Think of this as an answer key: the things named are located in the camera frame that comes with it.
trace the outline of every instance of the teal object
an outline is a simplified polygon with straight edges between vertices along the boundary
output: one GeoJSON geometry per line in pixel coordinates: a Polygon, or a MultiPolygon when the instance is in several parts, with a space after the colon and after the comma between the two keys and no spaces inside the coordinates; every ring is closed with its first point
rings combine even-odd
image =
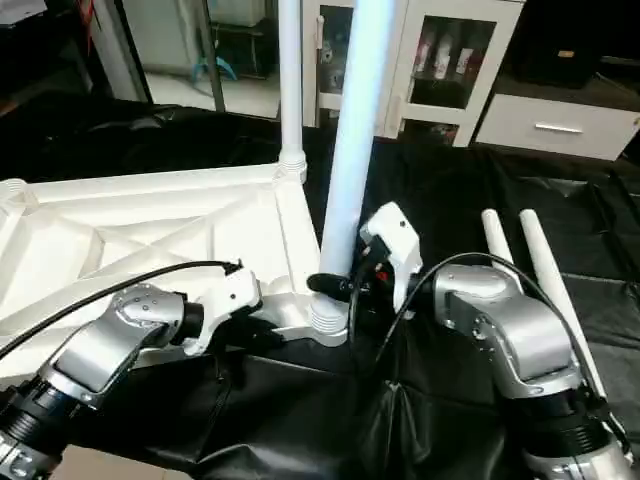
{"type": "MultiPolygon", "coordinates": [[[[229,63],[225,61],[223,58],[216,57],[216,64],[218,65],[218,67],[222,68],[227,73],[227,75],[231,77],[232,80],[235,80],[235,81],[238,80],[238,76],[233,71],[233,68],[231,67],[231,65],[229,65],[229,63]]],[[[207,65],[206,58],[203,58],[200,60],[200,62],[196,63],[193,66],[193,69],[191,71],[191,83],[196,83],[196,81],[198,80],[198,75],[200,75],[200,72],[204,72],[205,69],[207,68],[209,68],[209,65],[207,65]]]]}

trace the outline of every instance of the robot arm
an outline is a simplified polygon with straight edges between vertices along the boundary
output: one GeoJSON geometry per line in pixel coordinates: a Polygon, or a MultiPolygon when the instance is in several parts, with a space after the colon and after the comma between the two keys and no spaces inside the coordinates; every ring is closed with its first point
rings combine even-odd
{"type": "Polygon", "coordinates": [[[260,305],[247,269],[224,277],[197,303],[149,284],[116,293],[102,316],[71,335],[0,412],[0,478],[48,477],[69,443],[71,419],[99,409],[141,350],[171,344],[199,355],[222,322],[260,305]]]}
{"type": "MultiPolygon", "coordinates": [[[[404,301],[422,266],[417,235],[395,204],[383,206],[361,230],[367,244],[374,235],[386,247],[396,277],[398,312],[398,300],[404,301]]],[[[507,428],[537,478],[635,478],[605,426],[611,425],[606,400],[591,388],[586,365],[576,361],[584,352],[548,305],[523,294],[509,273],[484,266],[445,265],[421,297],[420,306],[432,302],[438,323],[487,356],[507,428]]]]}

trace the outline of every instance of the white plastic bracket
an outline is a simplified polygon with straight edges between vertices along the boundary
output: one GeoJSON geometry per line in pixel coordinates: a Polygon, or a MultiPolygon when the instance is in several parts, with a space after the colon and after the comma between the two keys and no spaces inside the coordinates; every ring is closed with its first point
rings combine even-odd
{"type": "Polygon", "coordinates": [[[188,356],[204,353],[216,328],[231,315],[245,307],[260,303],[260,287],[253,272],[243,268],[215,282],[215,285],[196,301],[204,307],[204,323],[197,340],[187,339],[182,344],[188,356]]]}
{"type": "Polygon", "coordinates": [[[389,202],[360,229],[360,236],[369,244],[378,235],[389,249],[389,263],[393,267],[393,308],[397,312],[404,303],[412,273],[422,268],[420,239],[400,207],[389,202]]]}

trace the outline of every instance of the cabinet drawer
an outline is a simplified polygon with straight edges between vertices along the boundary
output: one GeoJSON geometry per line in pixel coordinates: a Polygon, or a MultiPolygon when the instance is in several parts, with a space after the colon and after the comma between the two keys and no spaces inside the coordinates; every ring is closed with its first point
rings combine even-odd
{"type": "Polygon", "coordinates": [[[636,112],[498,94],[477,141],[616,160],[639,126],[636,112]]]}

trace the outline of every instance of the white pole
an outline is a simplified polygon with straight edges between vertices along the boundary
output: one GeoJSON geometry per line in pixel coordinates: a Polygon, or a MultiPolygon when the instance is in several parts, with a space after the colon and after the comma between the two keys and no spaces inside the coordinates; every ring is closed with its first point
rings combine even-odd
{"type": "Polygon", "coordinates": [[[549,296],[551,301],[558,307],[565,320],[569,324],[575,337],[578,347],[582,351],[583,369],[586,368],[588,375],[591,377],[589,383],[595,389],[596,393],[601,397],[606,397],[604,385],[600,380],[598,369],[591,356],[591,350],[587,344],[587,339],[582,332],[582,327],[578,321],[578,315],[571,303],[571,297],[567,292],[567,288],[562,280],[562,275],[558,269],[551,247],[547,242],[547,237],[542,230],[538,215],[533,210],[523,210],[520,212],[520,222],[524,230],[524,236],[529,247],[533,268],[538,278],[538,283],[544,292],[549,296]]]}
{"type": "MultiPolygon", "coordinates": [[[[487,239],[487,246],[489,252],[504,258],[507,262],[513,263],[513,257],[511,256],[511,250],[509,249],[509,243],[507,243],[507,237],[504,235],[502,229],[502,223],[500,223],[500,216],[495,210],[488,208],[482,212],[482,226],[484,227],[484,235],[487,239]]],[[[518,290],[522,292],[522,285],[520,285],[520,279],[518,276],[506,267],[503,267],[499,263],[493,263],[493,267],[498,270],[502,270],[504,273],[512,277],[518,284],[518,290]]]]}
{"type": "Polygon", "coordinates": [[[300,0],[278,0],[280,45],[281,175],[305,181],[307,159],[302,149],[302,40],[300,0]]]}
{"type": "MultiPolygon", "coordinates": [[[[351,270],[386,71],[394,3],[394,0],[356,1],[322,236],[321,272],[347,275],[351,270]]],[[[325,335],[344,331],[345,304],[315,295],[311,313],[311,322],[317,331],[325,335]]]]}

